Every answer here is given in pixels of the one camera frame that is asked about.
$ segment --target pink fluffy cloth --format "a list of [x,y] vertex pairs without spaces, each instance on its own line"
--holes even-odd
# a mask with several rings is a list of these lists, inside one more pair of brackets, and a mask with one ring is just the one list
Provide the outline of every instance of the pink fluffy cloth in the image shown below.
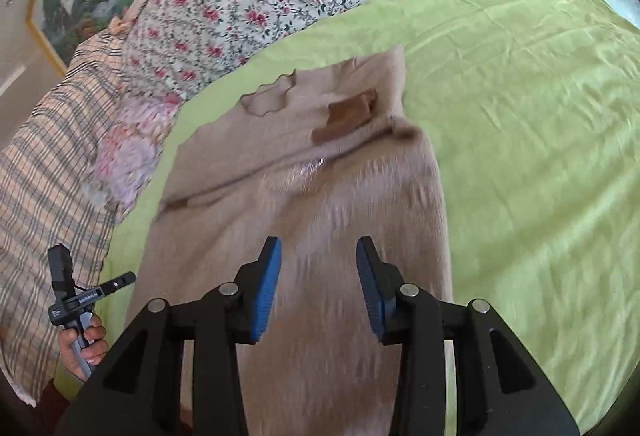
[[162,142],[183,102],[174,92],[125,97],[115,123],[100,139],[82,188],[96,206],[116,209],[117,222],[154,175]]

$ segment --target person's hand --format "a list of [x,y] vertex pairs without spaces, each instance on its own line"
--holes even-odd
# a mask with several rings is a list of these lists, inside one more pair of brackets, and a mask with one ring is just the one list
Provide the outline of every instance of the person's hand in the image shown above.
[[[109,344],[104,338],[106,337],[107,330],[102,326],[102,320],[95,313],[91,317],[91,326],[84,330],[84,338],[87,342],[91,343],[95,341],[89,347],[81,350],[82,358],[84,358],[92,366],[97,366],[102,362],[102,359],[109,350]],[[76,361],[74,350],[71,348],[71,344],[78,338],[76,330],[62,330],[58,335],[58,343],[60,344],[60,359],[65,368],[71,371],[80,380],[86,380],[84,372]]]

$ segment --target bed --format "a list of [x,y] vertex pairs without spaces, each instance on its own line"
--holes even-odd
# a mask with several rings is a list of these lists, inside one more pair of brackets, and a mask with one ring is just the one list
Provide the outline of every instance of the bed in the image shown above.
[[[440,165],[455,299],[489,299],[587,431],[632,376],[639,335],[640,32],[602,0],[373,0],[275,42],[182,107],[100,279],[139,266],[175,150],[197,126],[280,73],[399,42],[405,112]],[[110,337],[127,304],[127,291],[100,303]],[[62,370],[56,385],[72,392]]]

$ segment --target finger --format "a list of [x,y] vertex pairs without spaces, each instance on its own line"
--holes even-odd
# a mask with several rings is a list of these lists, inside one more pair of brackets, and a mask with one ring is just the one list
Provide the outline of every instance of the finger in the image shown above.
[[102,360],[105,358],[107,353],[101,353],[100,355],[97,356],[93,356],[92,358],[88,358],[87,362],[89,364],[91,364],[92,366],[97,366],[98,364],[100,364],[100,362],[102,362]]
[[84,338],[86,340],[100,340],[104,339],[107,335],[107,330],[104,326],[91,326],[84,330]]
[[84,360],[93,358],[94,356],[106,353],[109,350],[109,345],[106,340],[96,340],[91,346],[84,348],[80,354]]
[[74,329],[62,330],[58,335],[60,348],[68,348],[78,338],[78,332]]

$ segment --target plaid blanket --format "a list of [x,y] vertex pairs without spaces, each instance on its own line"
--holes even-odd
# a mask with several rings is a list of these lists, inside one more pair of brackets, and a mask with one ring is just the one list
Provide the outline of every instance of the plaid blanket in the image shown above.
[[113,212],[92,205],[81,183],[118,107],[125,29],[113,23],[82,43],[0,153],[0,368],[31,405],[58,359],[47,249],[68,246],[76,282],[89,287],[111,239]]

